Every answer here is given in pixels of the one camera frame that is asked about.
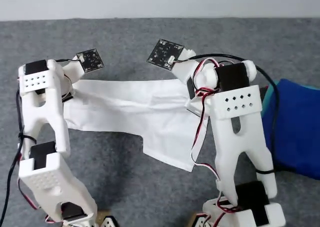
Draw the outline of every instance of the white fabric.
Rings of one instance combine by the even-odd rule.
[[[80,80],[73,88],[75,98],[64,104],[64,118],[70,129],[141,136],[145,154],[192,171],[190,151],[200,118],[184,107],[189,94],[178,79]],[[195,159],[207,124],[206,118],[193,149]]]

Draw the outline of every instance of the blue fabric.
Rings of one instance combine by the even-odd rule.
[[[275,160],[298,174],[320,180],[320,90],[282,79],[275,128]],[[275,94],[262,118],[265,140],[271,148]]]

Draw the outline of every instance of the electrical wire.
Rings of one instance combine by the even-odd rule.
[[[220,216],[216,219],[216,221],[214,222],[212,227],[218,227],[218,224],[220,223],[221,219],[223,218],[223,216],[225,216],[226,213],[222,213],[220,214]]]
[[[50,216],[48,214],[44,217],[44,221],[47,224],[55,224],[56,223],[53,219],[50,218]]]
[[[203,221],[202,227],[206,226],[206,223],[211,219],[211,215],[208,215],[205,220]]]
[[[24,139],[28,138],[28,139],[34,141],[35,143],[37,143],[37,141],[33,137],[28,136],[28,135],[24,135],[24,127],[23,127],[23,123],[22,123],[22,114],[21,114],[21,109],[20,109],[20,91],[19,91],[19,89],[16,91],[16,94],[15,94],[15,103],[16,103],[16,109],[17,109],[17,114],[18,114],[19,145],[18,145],[18,149],[16,151],[16,154],[14,156],[14,159],[12,161],[12,164],[10,166],[7,180],[6,180],[6,193],[5,193],[5,200],[4,200],[3,210],[2,210],[1,219],[0,219],[0,227],[2,227],[4,220],[5,220],[5,216],[6,216],[6,212],[7,212],[7,208],[8,208],[8,203],[9,203],[11,178],[12,178],[13,172],[15,170],[16,164],[21,159],[21,150],[22,150],[22,147],[24,144]]]
[[[232,65],[234,65],[234,64],[235,64],[235,62],[233,62],[233,61],[231,61],[231,60],[229,60],[229,59],[225,59],[225,60],[219,61],[218,63],[219,63],[219,64],[222,64],[222,63],[229,63],[229,64],[232,64]]]
[[[72,91],[72,81],[71,81],[71,79],[66,74],[64,75],[64,77],[66,77],[69,80],[69,89],[68,89],[68,92],[62,96],[62,101],[64,101],[68,97],[70,92]]]
[[[40,209],[40,206],[36,206],[36,204],[31,200],[31,198],[29,196],[27,196],[21,189],[21,185],[20,185],[20,181],[21,179],[18,177],[16,180],[18,189],[21,193],[21,195],[23,196],[23,198],[29,203],[29,205],[34,209],[34,210],[38,210]]]
[[[59,63],[59,62],[76,62],[76,61],[80,61],[80,59],[70,59],[70,58],[60,58],[60,59],[56,59],[55,62]]]
[[[228,58],[228,59],[233,59],[236,61],[245,61],[245,58],[241,58],[235,55],[231,54],[225,54],[225,53],[208,53],[208,54],[200,54],[200,55],[195,55],[193,57],[184,59],[184,60],[177,60],[177,63],[182,63],[185,61],[189,60],[197,60],[197,59],[202,59],[202,58],[210,58],[210,57],[222,57],[222,58]],[[273,158],[273,162],[275,165],[277,165],[277,157],[276,157],[276,126],[277,126],[277,119],[279,115],[279,105],[280,105],[280,95],[279,95],[279,90],[277,88],[277,85],[275,82],[272,80],[272,78],[259,66],[255,66],[256,70],[259,71],[265,78],[266,80],[272,85],[274,89],[274,95],[275,95],[275,107],[274,107],[274,114],[273,114],[273,119],[272,119],[272,129],[271,129],[271,134],[270,134],[270,151],[271,155]]]

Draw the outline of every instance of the gray floor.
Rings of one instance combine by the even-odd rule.
[[[0,199],[17,147],[15,91],[18,67],[40,59],[72,58],[97,48],[106,67],[87,79],[143,81],[174,78],[146,63],[159,38],[184,44],[198,54],[229,53],[254,60],[273,78],[320,88],[320,19],[102,19],[0,22]],[[266,85],[259,76],[257,83]],[[51,138],[45,131],[43,140]],[[68,163],[85,183],[99,209],[108,209],[124,227],[183,227],[203,202],[217,196],[214,176],[196,167],[188,173],[142,153],[139,136],[70,131]],[[208,129],[200,159],[213,162]],[[241,156],[236,183],[254,178]],[[12,181],[4,226],[46,226]],[[287,226],[318,226],[320,182],[292,173],[277,174],[278,197]]]

